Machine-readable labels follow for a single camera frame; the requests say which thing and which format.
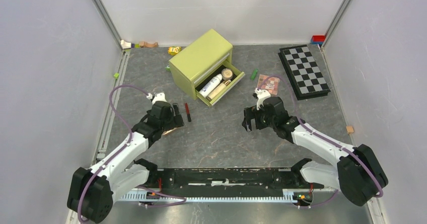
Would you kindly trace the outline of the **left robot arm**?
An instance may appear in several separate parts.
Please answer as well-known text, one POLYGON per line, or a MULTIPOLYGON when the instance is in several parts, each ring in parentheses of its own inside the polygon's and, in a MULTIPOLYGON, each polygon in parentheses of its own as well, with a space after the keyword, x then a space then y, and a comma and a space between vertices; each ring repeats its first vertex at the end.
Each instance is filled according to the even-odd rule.
POLYGON ((124 141, 107 157, 73 176, 67 207, 82 221, 100 223, 113 204, 131 189, 159 183, 158 166, 138 156, 147 151, 164 132, 182 127, 184 121, 178 104, 156 101, 146 115, 135 124, 124 141))

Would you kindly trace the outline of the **round powder jar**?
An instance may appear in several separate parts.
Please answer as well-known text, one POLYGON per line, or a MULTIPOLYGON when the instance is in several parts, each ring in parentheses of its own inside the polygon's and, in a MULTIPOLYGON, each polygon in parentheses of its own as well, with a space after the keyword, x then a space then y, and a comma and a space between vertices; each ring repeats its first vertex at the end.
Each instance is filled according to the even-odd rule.
POLYGON ((233 79, 234 73, 230 68, 224 68, 221 71, 221 76, 224 81, 228 81, 233 79))

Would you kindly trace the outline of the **white plastic bottle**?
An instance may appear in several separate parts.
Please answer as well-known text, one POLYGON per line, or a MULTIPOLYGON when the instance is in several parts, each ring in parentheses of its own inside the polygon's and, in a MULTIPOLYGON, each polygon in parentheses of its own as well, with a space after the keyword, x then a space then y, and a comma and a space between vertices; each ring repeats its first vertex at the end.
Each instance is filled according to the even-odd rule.
POLYGON ((223 77, 221 74, 216 75, 206 85, 202 87, 199 93, 203 97, 207 97, 222 82, 222 79, 223 77))

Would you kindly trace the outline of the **green metal drawer box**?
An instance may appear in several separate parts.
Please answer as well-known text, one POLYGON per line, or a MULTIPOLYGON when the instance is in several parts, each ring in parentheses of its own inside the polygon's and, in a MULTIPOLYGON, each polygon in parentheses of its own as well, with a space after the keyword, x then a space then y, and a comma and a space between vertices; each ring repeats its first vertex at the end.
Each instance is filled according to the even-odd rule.
POLYGON ((174 83, 194 100, 214 106, 245 76, 232 64, 232 44, 214 29, 208 30, 169 60, 174 83), (202 94, 202 88, 224 69, 232 72, 230 83, 214 97, 202 94))

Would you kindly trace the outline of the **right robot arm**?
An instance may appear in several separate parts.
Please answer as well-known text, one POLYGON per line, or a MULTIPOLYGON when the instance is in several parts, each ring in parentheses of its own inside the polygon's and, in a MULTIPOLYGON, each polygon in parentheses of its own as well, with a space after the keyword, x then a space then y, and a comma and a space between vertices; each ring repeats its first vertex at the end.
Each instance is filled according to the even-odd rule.
POLYGON ((317 131, 303 119, 289 115, 280 97, 258 100, 255 106, 244 108, 243 114, 242 126, 247 132, 271 128, 279 138, 306 148, 327 162, 297 162, 291 168, 294 186, 303 188, 317 183, 331 187, 357 206, 383 196, 389 180, 369 146, 342 143, 317 131))

